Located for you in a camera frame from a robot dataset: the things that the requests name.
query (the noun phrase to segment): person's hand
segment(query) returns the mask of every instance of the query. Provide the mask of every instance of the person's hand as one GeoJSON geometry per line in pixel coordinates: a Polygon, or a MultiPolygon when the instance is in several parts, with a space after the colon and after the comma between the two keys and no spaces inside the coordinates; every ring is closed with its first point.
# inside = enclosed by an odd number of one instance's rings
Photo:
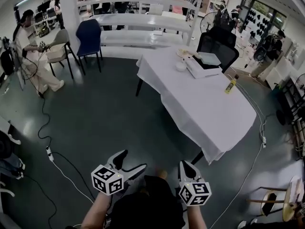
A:
{"type": "Polygon", "coordinates": [[[44,48],[42,48],[42,47],[37,47],[37,51],[38,51],[38,52],[43,52],[43,51],[44,51],[44,48]]]}

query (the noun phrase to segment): beige chair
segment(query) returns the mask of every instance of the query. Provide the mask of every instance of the beige chair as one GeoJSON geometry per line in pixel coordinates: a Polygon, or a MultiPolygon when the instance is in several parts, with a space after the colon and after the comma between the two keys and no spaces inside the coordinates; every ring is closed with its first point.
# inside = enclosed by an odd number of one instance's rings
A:
{"type": "Polygon", "coordinates": [[[66,29],[63,29],[63,30],[60,30],[57,34],[56,34],[56,37],[54,39],[54,41],[50,44],[50,47],[52,46],[55,46],[55,45],[58,45],[58,44],[64,44],[65,43],[65,54],[61,57],[61,58],[56,58],[56,59],[51,59],[51,60],[48,60],[48,63],[50,64],[50,67],[51,67],[51,70],[52,70],[52,73],[53,75],[55,76],[55,73],[54,73],[54,70],[53,70],[53,67],[52,67],[52,63],[60,63],[62,67],[64,67],[64,65],[62,64],[62,61],[63,60],[67,60],[68,62],[68,66],[69,66],[69,70],[70,70],[70,73],[71,73],[71,77],[72,79],[74,79],[73,77],[73,73],[72,73],[72,70],[71,70],[71,65],[70,65],[70,61],[69,61],[69,53],[72,53],[76,63],[78,64],[78,66],[80,66],[80,63],[78,62],[77,58],[75,57],[75,54],[70,46],[70,39],[69,39],[69,34],[68,34],[68,31],[66,29]]]}

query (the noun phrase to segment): woman in white outfit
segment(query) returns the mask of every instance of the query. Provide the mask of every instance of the woman in white outfit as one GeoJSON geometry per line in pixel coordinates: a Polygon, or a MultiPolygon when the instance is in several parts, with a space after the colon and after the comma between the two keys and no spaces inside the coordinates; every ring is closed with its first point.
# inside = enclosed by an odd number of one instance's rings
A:
{"type": "Polygon", "coordinates": [[[37,92],[41,94],[48,89],[48,86],[55,92],[63,87],[64,81],[59,81],[51,72],[46,70],[44,67],[46,60],[41,60],[41,55],[39,54],[44,49],[37,46],[34,37],[28,38],[28,33],[24,29],[34,23],[33,15],[34,12],[32,10],[24,12],[20,24],[17,25],[14,31],[13,41],[16,43],[17,54],[26,73],[25,78],[28,77],[37,92]]]}

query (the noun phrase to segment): blue chair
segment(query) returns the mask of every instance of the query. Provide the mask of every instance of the blue chair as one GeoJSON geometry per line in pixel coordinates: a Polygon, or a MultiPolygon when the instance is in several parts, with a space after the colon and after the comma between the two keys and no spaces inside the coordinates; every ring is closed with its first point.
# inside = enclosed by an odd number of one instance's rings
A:
{"type": "Polygon", "coordinates": [[[80,48],[78,49],[77,56],[80,60],[81,68],[84,75],[86,75],[86,73],[84,71],[84,67],[81,62],[81,57],[84,57],[85,61],[87,62],[86,56],[91,54],[96,54],[97,64],[101,72],[101,65],[98,54],[98,52],[100,51],[101,60],[103,60],[102,51],[101,51],[101,32],[102,30],[97,20],[83,21],[79,25],[76,31],[76,36],[81,41],[81,45],[80,48]]]}

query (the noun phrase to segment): white shelf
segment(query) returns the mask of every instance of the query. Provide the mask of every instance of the white shelf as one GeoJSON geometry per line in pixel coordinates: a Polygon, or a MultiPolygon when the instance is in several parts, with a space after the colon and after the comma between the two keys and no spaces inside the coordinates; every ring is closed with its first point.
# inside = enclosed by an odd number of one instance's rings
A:
{"type": "Polygon", "coordinates": [[[104,46],[170,47],[183,44],[182,36],[173,33],[154,35],[153,31],[102,31],[101,44],[104,46]]]}
{"type": "Polygon", "coordinates": [[[134,25],[144,27],[165,28],[175,31],[190,32],[190,25],[179,19],[168,18],[159,15],[150,14],[102,14],[94,15],[91,19],[96,19],[98,23],[103,25],[134,25]]]}
{"type": "Polygon", "coordinates": [[[142,2],[148,4],[163,4],[163,5],[175,5],[181,6],[183,8],[188,8],[195,10],[196,7],[192,5],[189,1],[185,0],[86,0],[78,2],[78,6],[86,6],[96,3],[104,3],[104,2],[142,2]]]}

